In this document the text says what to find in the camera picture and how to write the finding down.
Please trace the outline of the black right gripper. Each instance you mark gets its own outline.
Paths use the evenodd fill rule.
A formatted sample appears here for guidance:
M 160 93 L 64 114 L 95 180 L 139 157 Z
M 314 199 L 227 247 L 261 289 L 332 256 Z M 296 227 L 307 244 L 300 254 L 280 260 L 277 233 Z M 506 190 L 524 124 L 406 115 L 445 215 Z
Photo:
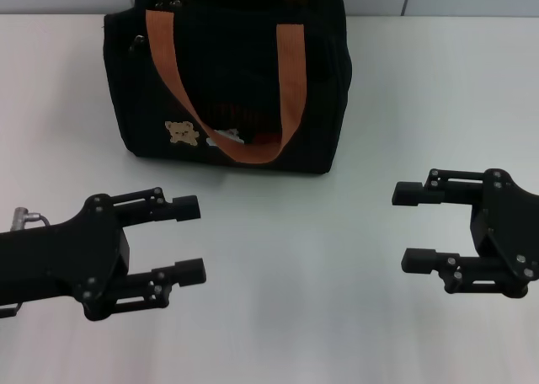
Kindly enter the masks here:
M 430 275 L 448 294 L 521 298 L 539 280 L 539 195 L 522 189 L 502 169 L 468 172 L 433 168 L 424 184 L 397 182 L 392 204 L 472 206 L 471 234 L 478 257 L 407 248 L 404 273 Z

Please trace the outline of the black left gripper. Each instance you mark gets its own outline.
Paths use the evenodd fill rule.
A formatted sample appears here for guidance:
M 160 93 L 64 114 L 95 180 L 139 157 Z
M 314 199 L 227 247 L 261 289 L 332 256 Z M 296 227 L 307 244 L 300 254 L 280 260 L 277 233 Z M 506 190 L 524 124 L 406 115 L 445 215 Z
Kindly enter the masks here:
M 196 219 L 196 195 L 169 202 L 156 187 L 95 195 L 68 221 L 0 233 L 0 318 L 16 316 L 25 302 L 60 296 L 81 303 L 90 321 L 168 307 L 174 285 L 206 282 L 203 259 L 127 275 L 129 248 L 123 227 Z

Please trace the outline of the black bag with orange handles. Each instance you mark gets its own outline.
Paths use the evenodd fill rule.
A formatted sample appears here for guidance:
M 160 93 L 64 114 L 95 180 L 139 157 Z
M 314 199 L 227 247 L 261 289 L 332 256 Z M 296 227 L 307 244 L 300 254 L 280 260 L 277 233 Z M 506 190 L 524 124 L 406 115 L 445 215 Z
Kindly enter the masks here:
M 352 78 L 343 0 L 135 0 L 104 18 L 104 64 L 138 157 L 332 166 Z

